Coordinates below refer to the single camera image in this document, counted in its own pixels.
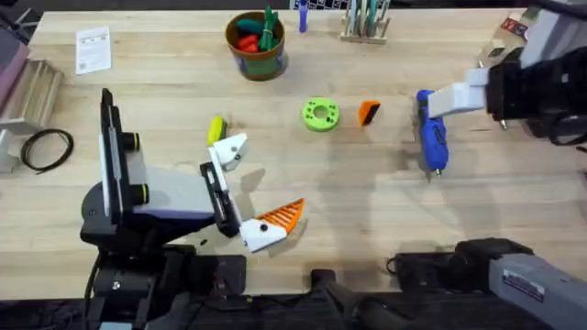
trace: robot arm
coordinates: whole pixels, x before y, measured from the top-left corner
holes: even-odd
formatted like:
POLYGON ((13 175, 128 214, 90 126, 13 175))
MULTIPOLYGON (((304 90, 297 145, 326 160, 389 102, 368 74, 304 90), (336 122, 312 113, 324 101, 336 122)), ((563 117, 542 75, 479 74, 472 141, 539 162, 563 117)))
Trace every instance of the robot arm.
POLYGON ((452 253, 404 253, 394 260, 403 292, 493 293, 554 329, 587 328, 587 283, 508 239, 472 239, 452 253))
POLYGON ((587 24, 584 6, 541 0, 544 6, 523 49, 516 49, 491 67, 467 71, 456 82, 428 96, 432 117, 487 108, 503 127, 505 120, 540 118, 551 125, 549 135, 561 143, 561 124, 587 115, 587 24))

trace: paper sheet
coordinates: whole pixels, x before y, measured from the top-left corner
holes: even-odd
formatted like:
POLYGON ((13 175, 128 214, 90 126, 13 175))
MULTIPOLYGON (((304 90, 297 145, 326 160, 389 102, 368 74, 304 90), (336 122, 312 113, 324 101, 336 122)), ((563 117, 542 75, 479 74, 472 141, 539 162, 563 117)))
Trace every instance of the paper sheet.
POLYGON ((98 27, 78 31, 75 40, 75 73, 97 72, 111 67, 110 29, 98 27))

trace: wooden table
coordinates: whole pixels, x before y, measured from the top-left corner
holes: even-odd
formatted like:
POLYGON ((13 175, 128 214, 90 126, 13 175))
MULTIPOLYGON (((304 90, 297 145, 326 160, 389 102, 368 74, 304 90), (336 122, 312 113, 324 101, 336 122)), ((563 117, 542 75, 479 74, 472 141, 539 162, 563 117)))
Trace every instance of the wooden table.
MULTIPOLYGON (((141 134, 152 165, 198 173, 207 161, 213 115, 246 132, 249 154, 229 174, 244 216, 299 197, 303 221, 287 241, 250 255, 213 227, 205 254, 248 258, 248 292, 300 292, 313 268, 333 268, 354 289, 393 290, 384 261, 398 251, 451 247, 463 239, 508 237, 587 279, 587 156, 530 137, 516 123, 503 132, 484 112, 446 118, 451 159, 426 179, 413 127, 413 96, 460 80, 474 66, 507 10, 402 10, 384 46, 338 40, 341 12, 280 12, 289 68, 270 82, 238 73, 224 41, 237 12, 46 13, 32 57, 65 73, 51 125, 72 132, 75 151, 42 175, 20 167, 0 177, 0 297, 81 297, 96 249, 79 238, 81 202, 100 180, 100 89, 122 109, 123 127, 141 134), (75 32, 109 26, 113 68, 74 74, 75 32), (331 97, 341 120, 313 133, 299 112, 311 96, 331 97), (365 99, 382 108, 359 128, 365 99)), ((37 148, 49 161, 58 139, 37 148)))

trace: colorful pencil cup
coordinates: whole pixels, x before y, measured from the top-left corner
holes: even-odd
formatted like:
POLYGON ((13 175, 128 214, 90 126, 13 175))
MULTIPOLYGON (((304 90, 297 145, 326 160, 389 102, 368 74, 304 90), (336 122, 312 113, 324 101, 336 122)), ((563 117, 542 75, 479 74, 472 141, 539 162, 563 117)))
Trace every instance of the colorful pencil cup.
POLYGON ((237 62, 238 69, 247 79, 252 81, 267 81, 275 78, 285 70, 283 59, 285 36, 282 22, 277 20, 273 29, 274 37, 279 40, 277 47, 269 51, 246 53, 238 50, 236 46, 238 39, 243 37, 237 29, 237 22, 243 18, 253 19, 261 23, 265 20, 263 12, 247 12, 232 18, 228 23, 225 35, 228 47, 237 62))

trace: black cable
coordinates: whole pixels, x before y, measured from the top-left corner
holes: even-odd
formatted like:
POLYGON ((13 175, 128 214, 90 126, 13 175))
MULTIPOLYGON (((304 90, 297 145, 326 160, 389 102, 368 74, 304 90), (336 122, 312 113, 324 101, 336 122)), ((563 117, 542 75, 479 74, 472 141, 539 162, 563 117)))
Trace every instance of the black cable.
POLYGON ((555 14, 587 21, 587 7, 585 5, 569 5, 554 0, 533 0, 531 3, 555 14))
POLYGON ((88 282, 85 284, 85 292, 83 293, 83 309, 82 309, 82 330, 87 330, 88 327, 88 309, 90 307, 90 295, 92 294, 92 288, 94 287, 95 275, 98 272, 98 268, 102 263, 102 251, 98 250, 98 255, 95 257, 94 265, 90 270, 90 276, 88 282))
POLYGON ((387 272, 392 275, 392 276, 397 276, 397 272, 395 270, 392 270, 390 268, 390 265, 392 264, 392 262, 395 261, 395 258, 390 258, 389 260, 387 260, 387 262, 385 263, 385 268, 387 269, 387 272))
POLYGON ((206 300, 208 300, 207 297, 200 303, 200 306, 198 307, 198 309, 196 309, 195 312, 192 314, 192 317, 190 318, 190 321, 188 321, 188 323, 185 325, 184 330, 188 330, 190 328, 190 325, 192 325, 194 323, 194 321, 197 318, 198 314, 202 310, 202 307, 205 306, 205 301, 206 300))
POLYGON ((65 160, 67 160, 71 156, 72 152, 73 152, 73 137, 72 137, 72 135, 62 129, 48 128, 48 129, 44 129, 42 131, 35 133, 32 137, 29 137, 28 140, 25 141, 25 144, 22 146, 22 149, 20 150, 20 160, 22 160, 23 164, 25 164, 28 168, 30 168, 34 171, 37 171, 37 174, 41 174, 46 171, 50 171, 50 170, 53 170, 53 169, 59 167, 61 164, 63 164, 65 162, 65 160), (47 166, 37 167, 37 166, 32 165, 28 159, 28 153, 32 149, 32 146, 35 144, 35 142, 37 142, 40 138, 43 138, 49 134, 59 135, 63 139, 63 141, 65 141, 67 148, 65 149, 63 154, 57 160, 55 160, 53 163, 51 163, 47 166))

